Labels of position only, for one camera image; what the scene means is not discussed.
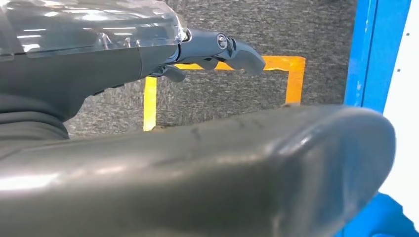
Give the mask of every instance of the gray fabric wall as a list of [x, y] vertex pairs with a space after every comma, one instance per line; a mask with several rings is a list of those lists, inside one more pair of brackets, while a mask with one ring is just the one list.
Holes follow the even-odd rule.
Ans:
[[[306, 58], [303, 104], [342, 103], [356, 0], [167, 0], [191, 28], [242, 39], [262, 55]], [[277, 108], [287, 72], [188, 71], [182, 83], [158, 84], [158, 125], [184, 125]], [[66, 123], [73, 137], [142, 130], [144, 81], [86, 100]]]

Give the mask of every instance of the orange tape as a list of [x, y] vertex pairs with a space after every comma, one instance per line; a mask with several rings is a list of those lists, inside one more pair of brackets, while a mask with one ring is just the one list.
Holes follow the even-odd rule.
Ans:
[[[302, 85], [304, 82], [305, 58], [299, 56], [263, 56], [266, 66], [264, 71], [287, 71], [288, 83], [286, 103], [300, 103], [302, 95]], [[197, 64], [176, 65], [184, 70], [203, 70]], [[220, 62], [215, 70], [233, 70], [227, 64]]]
[[[300, 103], [304, 82], [305, 58], [299, 56], [263, 56], [266, 62], [264, 71], [287, 71], [286, 103]], [[176, 65], [184, 70], [203, 70], [197, 64]], [[225, 63], [219, 63], [215, 70], [233, 70]], [[146, 78], [144, 87], [144, 131], [151, 130], [156, 125], [157, 79]]]

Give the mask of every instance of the blue frame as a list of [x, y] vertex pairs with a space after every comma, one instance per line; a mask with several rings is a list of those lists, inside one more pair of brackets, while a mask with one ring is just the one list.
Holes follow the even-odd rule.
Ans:
[[378, 0], [359, 0], [344, 104], [362, 106]]
[[[383, 112], [411, 0], [359, 0], [344, 103]], [[417, 237], [403, 207], [378, 194], [336, 237]]]

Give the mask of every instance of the transparent plastic cover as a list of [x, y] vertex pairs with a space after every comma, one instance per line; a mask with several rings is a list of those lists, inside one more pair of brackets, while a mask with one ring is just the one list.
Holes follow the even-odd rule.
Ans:
[[[157, 0], [0, 0], [22, 53], [42, 57], [129, 47], [175, 45], [186, 24]], [[10, 50], [1, 36], [0, 56]]]

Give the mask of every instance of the white wall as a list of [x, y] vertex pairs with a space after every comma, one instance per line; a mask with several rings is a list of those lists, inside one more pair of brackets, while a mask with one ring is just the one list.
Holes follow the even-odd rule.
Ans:
[[397, 151], [380, 192], [403, 205], [405, 215], [419, 227], [419, 0], [411, 3], [384, 116], [396, 129]]

